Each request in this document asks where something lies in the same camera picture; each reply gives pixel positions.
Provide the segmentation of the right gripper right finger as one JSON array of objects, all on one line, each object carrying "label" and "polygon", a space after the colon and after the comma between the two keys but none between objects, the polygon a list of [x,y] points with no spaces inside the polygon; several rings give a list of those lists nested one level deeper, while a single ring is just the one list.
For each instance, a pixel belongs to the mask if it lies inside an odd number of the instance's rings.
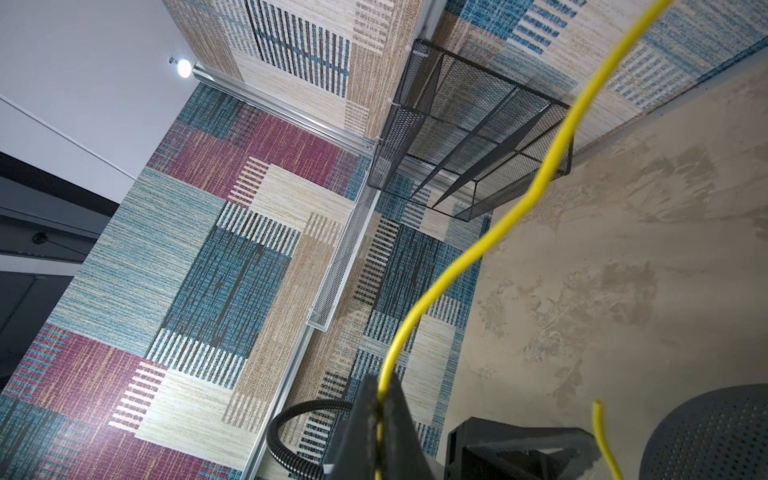
[{"label": "right gripper right finger", "polygon": [[434,480],[398,377],[390,381],[381,407],[380,470],[387,480]]}]

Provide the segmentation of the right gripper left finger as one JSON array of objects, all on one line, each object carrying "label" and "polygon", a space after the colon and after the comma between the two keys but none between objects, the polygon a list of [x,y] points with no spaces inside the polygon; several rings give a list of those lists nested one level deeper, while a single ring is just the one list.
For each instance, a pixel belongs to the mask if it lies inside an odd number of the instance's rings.
[{"label": "right gripper left finger", "polygon": [[373,480],[378,466],[378,380],[361,383],[329,479]]}]

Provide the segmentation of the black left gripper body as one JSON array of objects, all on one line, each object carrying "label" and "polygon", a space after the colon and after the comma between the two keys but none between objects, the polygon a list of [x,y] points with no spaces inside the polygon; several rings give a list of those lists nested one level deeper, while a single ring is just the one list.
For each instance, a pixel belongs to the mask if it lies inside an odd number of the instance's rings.
[{"label": "black left gripper body", "polygon": [[601,458],[581,428],[519,427],[471,417],[448,435],[445,479],[578,479]]}]

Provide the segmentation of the dark grey cable spool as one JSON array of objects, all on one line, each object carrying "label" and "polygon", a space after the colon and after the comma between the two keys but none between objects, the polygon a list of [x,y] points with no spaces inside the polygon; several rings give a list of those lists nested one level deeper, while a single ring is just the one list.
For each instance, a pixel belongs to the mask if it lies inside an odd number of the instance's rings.
[{"label": "dark grey cable spool", "polygon": [[643,452],[640,479],[765,479],[767,386],[714,390],[672,410]]}]

